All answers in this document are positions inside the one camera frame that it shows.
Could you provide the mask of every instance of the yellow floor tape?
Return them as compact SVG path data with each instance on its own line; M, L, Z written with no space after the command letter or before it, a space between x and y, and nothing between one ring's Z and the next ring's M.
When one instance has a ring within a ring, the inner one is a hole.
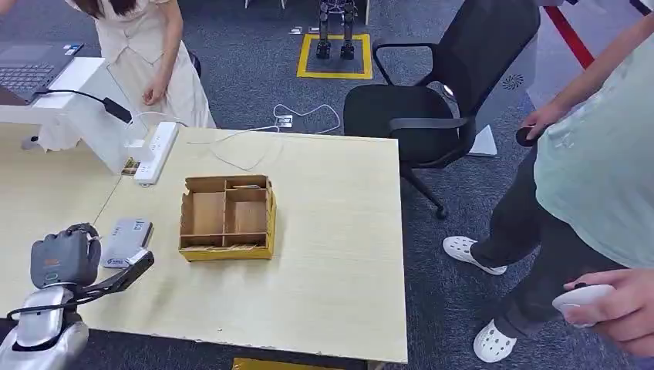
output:
M309 77L314 79L373 79L373 59L370 55L370 35L354 35L352 40L359 40L362 43L363 72L307 72L309 54L311 53L311 41L320 39L320 35L306 34L302 42L300 60L298 61L298 77ZM343 40L342 35L330 35L330 40Z

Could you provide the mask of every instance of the small robot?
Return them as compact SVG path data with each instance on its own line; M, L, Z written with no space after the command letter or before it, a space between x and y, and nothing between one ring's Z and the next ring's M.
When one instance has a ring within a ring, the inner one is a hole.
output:
M354 0L320 0L320 40L316 55L318 59L329 59L329 51L332 43L329 42L329 15L338 14L341 16L344 28L344 41L341 47L341 58L346 60L354 59L354 45L352 44L352 29L356 6Z

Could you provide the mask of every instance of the gray device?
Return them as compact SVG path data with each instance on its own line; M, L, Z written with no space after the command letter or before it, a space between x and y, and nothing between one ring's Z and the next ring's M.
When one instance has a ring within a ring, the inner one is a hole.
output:
M0 42L0 105L27 106L84 46L82 42Z
M121 218L116 222L111 234L103 241L103 267L126 268L128 259L147 246L152 223L144 218Z

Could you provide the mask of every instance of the long hair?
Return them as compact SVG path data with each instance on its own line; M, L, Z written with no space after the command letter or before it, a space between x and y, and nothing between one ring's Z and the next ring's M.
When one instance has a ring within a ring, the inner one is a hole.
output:
M98 19L104 17L102 0L73 0L75 4L86 14ZM109 0L113 12L118 15L125 15L137 6L137 0Z

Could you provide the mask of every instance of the black office chair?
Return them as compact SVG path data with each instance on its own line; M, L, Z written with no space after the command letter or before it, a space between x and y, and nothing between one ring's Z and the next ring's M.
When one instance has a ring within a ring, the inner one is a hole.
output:
M197 55L193 54L191 51L188 52L190 56L190 62L193 63L193 67L197 71L197 76L202 77L202 65L200 64L200 58Z
M444 219L443 204L412 169L444 168L470 151L479 108L540 24L533 0L466 0L439 44L377 40L373 57L388 85L350 91L343 112L345 135L398 139L400 176L429 198ZM407 47L430 48L433 68L415 86L395 86L377 52ZM461 118L453 118L441 95L427 87L436 81L453 91Z

